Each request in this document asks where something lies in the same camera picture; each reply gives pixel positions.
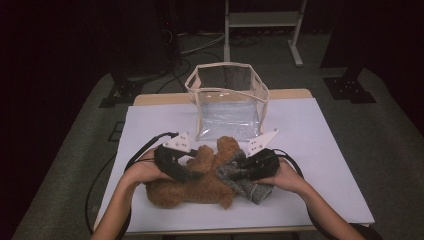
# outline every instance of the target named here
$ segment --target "brown teddy bear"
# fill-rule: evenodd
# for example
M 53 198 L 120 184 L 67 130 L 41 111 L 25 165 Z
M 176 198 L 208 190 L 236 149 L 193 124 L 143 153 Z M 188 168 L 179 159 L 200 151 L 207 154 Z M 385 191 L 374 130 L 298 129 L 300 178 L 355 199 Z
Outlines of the brown teddy bear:
M 158 179 L 146 184 L 148 199 L 156 206 L 174 208 L 182 202 L 219 203 L 228 209 L 233 203 L 236 191 L 224 184 L 217 176 L 216 169 L 225 164 L 240 147 L 232 137 L 221 137 L 217 141 L 218 153 L 206 146 L 200 146 L 195 158 L 187 161 L 189 171 L 204 173 L 200 179 L 185 183 Z

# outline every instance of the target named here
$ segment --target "dark background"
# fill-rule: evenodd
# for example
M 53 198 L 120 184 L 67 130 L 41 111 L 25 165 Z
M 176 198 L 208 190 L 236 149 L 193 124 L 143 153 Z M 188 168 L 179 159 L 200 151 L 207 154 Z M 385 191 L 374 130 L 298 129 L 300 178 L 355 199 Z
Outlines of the dark background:
M 155 6 L 153 2 L 1 1 L 1 238 L 12 236 L 97 81 L 112 71 L 150 74 L 172 67 L 175 48 L 164 47 L 161 41 L 156 41 L 158 51 L 146 47 L 155 41 L 145 37 L 163 41 L 160 29 L 172 27 L 163 21 L 169 19 L 163 10 L 169 1 L 155 1 Z M 298 8 L 293 1 L 257 2 L 231 1 L 231 8 Z M 224 1 L 174 3 L 176 18 L 168 24 L 174 24 L 178 32 L 223 30 Z M 160 9 L 156 16 L 147 11 L 152 6 Z M 151 21 L 129 18 L 128 9 L 140 11 Z M 333 0 L 309 1 L 302 31 L 333 30 L 322 67 L 346 67 L 359 49 L 364 66 L 383 79 L 423 132 L 423 10 L 419 0 L 345 0 L 343 5 Z M 131 20 L 150 30 L 132 31 L 130 27 L 137 26 Z M 134 49 L 145 52 L 144 57 L 131 55 Z M 148 61 L 151 58 L 145 56 L 152 52 L 155 60 Z

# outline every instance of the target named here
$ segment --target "transparent plastic container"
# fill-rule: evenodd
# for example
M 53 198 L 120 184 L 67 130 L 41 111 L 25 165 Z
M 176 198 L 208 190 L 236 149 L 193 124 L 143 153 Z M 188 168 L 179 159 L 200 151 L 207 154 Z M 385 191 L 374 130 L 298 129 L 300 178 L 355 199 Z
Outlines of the transparent plastic container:
M 269 91 L 249 64 L 198 65 L 185 87 L 198 109 L 197 141 L 248 141 L 262 134 Z

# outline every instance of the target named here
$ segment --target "white tabletop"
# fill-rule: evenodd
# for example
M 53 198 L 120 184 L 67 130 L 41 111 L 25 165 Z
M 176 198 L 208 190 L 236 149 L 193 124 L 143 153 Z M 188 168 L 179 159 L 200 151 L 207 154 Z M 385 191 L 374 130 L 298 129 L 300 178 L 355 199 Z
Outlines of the white tabletop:
M 193 149 L 203 144 L 216 149 L 216 142 L 194 141 L 196 119 L 197 108 L 193 104 L 129 107 L 96 226 L 126 163 L 152 137 L 164 132 L 189 132 L 193 136 Z M 263 128 L 264 132 L 274 128 L 279 130 L 267 147 L 282 149 L 292 156 L 306 180 L 344 219 L 361 224 L 374 222 L 314 98 L 270 100 Z M 161 139 L 157 144 L 168 139 Z M 245 143 L 240 146 L 246 151 Z M 285 227 L 311 225 L 302 199 L 277 188 L 260 205 L 237 197 L 227 210 L 219 204 L 196 203 L 160 209 L 149 202 L 141 185 L 134 194 L 128 232 L 238 231 L 249 228 L 260 231 L 270 227 L 284 230 Z

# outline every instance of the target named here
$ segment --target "gray carpet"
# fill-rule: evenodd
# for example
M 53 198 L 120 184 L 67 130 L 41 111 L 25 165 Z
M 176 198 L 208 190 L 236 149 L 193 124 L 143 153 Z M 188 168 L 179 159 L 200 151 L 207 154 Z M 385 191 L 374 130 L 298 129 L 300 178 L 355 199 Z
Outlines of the gray carpet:
M 388 93 L 384 83 L 368 70 L 359 80 L 377 103 L 351 104 L 333 100 L 324 77 L 340 76 L 344 69 L 320 69 L 329 35 L 301 34 L 298 49 L 303 68 L 296 68 L 287 46 L 289 36 L 263 36 L 250 47 L 232 47 L 232 61 L 249 63 L 270 89 L 307 88 L 317 99 L 327 123 L 375 218 L 373 227 L 386 240 L 422 239 L 424 236 L 424 139 Z M 182 50 L 200 46 L 210 39 L 181 37 Z M 205 52 L 223 58 L 222 46 Z M 185 57 L 191 69 L 216 62 L 210 54 Z M 188 65 L 176 69 L 181 74 Z M 173 78 L 166 76 L 145 85 L 143 93 L 155 93 Z M 84 205 L 86 194 L 102 166 L 113 156 L 118 142 L 109 137 L 115 124 L 125 120 L 128 104 L 99 108 L 112 89 L 110 75 L 99 80 L 81 109 L 62 148 L 44 179 L 14 239 L 88 239 Z M 177 82 L 162 92 L 181 92 Z M 113 135 L 119 138 L 119 132 Z M 100 207 L 112 163 L 107 165 L 89 198 L 92 225 Z M 291 239 L 289 234 L 236 235 L 242 239 Z M 128 236 L 126 239 L 160 239 L 161 236 Z M 301 239 L 323 239 L 317 232 L 300 234 Z M 177 239 L 231 239 L 229 235 L 178 236 Z

